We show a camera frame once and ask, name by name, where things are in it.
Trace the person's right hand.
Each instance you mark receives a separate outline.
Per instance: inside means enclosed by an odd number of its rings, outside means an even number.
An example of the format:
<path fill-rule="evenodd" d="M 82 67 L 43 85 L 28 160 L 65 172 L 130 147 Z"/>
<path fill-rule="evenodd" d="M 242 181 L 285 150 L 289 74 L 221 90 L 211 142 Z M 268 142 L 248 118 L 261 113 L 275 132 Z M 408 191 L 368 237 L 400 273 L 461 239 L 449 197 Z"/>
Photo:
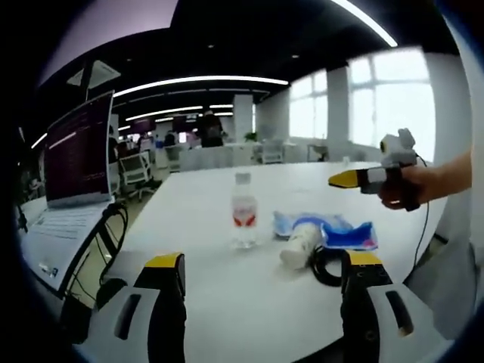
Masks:
<path fill-rule="evenodd" d="M 400 181 L 385 181 L 378 197 L 389 209 L 408 209 L 411 204 L 421 205 L 437 198 L 438 175 L 434 169 L 408 166 L 401 169 Z"/>

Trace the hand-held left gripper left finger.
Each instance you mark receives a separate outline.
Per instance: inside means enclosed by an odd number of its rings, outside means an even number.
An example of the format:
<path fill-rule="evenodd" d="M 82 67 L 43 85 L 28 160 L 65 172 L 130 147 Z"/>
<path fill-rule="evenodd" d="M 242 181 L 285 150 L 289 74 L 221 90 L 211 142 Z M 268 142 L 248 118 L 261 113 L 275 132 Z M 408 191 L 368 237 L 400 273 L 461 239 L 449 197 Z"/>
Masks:
<path fill-rule="evenodd" d="M 185 361 L 185 256 L 119 255 L 103 278 L 88 329 L 93 362 Z"/>

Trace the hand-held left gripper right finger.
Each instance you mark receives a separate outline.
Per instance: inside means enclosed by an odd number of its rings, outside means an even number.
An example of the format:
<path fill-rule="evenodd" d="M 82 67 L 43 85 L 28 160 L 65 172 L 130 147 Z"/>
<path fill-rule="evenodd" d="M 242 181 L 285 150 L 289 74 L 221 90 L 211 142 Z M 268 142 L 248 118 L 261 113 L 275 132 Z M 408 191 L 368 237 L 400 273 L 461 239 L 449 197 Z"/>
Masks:
<path fill-rule="evenodd" d="M 342 258 L 344 362 L 436 362 L 450 346 L 432 310 L 371 252 Z"/>

